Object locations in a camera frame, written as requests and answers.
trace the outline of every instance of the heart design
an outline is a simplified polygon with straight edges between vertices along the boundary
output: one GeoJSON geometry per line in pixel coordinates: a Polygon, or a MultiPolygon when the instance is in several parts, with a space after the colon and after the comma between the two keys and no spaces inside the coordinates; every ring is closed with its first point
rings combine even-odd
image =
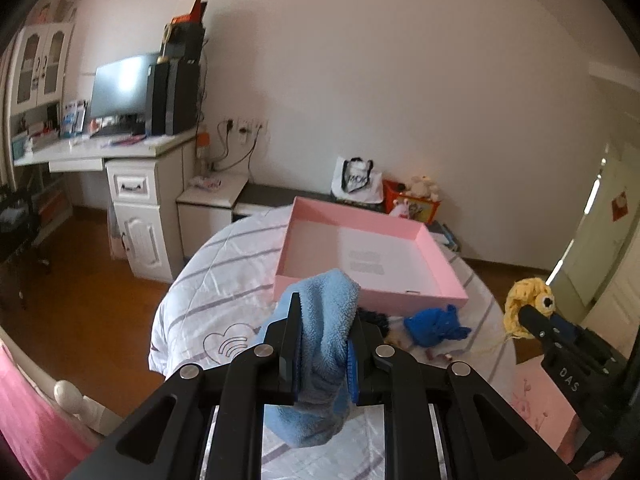
{"type": "Polygon", "coordinates": [[[227,364],[240,352],[249,348],[255,330],[247,323],[235,323],[225,333],[212,332],[204,338],[202,347],[205,354],[219,365],[227,364]]]}

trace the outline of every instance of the blue stuffed toy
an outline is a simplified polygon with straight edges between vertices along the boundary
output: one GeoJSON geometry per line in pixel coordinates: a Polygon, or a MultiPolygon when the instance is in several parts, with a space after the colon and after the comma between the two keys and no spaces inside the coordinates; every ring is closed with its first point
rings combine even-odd
{"type": "Polygon", "coordinates": [[[414,342],[424,348],[436,346],[445,339],[466,339],[471,332],[469,327],[460,326],[458,310],[453,305],[447,305],[446,311],[428,308],[418,312],[413,317],[405,318],[404,326],[414,342]]]}

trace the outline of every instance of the human hand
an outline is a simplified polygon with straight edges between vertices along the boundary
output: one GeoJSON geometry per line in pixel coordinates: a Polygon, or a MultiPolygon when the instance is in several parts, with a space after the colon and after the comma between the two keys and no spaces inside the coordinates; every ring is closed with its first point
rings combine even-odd
{"type": "MultiPolygon", "coordinates": [[[[577,415],[574,416],[574,420],[571,421],[569,429],[567,430],[560,446],[558,447],[558,456],[565,462],[569,463],[575,455],[575,435],[580,428],[580,418],[577,415]]],[[[622,458],[613,454],[607,456],[602,460],[598,460],[577,474],[578,480],[606,480],[613,472],[618,468],[622,462],[622,458]]]]}

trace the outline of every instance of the red and white box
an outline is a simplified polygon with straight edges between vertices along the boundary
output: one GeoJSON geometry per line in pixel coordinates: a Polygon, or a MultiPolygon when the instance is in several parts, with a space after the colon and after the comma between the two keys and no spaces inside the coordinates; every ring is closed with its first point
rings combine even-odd
{"type": "Polygon", "coordinates": [[[358,305],[390,316],[465,305],[468,297],[424,224],[296,197],[276,270],[276,300],[291,283],[331,269],[361,287],[358,305]]]}

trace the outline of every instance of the yellow stuffed toy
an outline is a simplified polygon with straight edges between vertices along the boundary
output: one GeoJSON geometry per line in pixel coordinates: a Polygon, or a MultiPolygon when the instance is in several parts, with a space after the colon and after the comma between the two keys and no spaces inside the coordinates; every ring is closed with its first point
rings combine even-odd
{"type": "Polygon", "coordinates": [[[518,321],[518,313],[526,304],[534,306],[546,317],[556,310],[556,299],[551,288],[540,278],[527,278],[514,283],[504,304],[504,328],[514,338],[533,339],[518,321]]]}

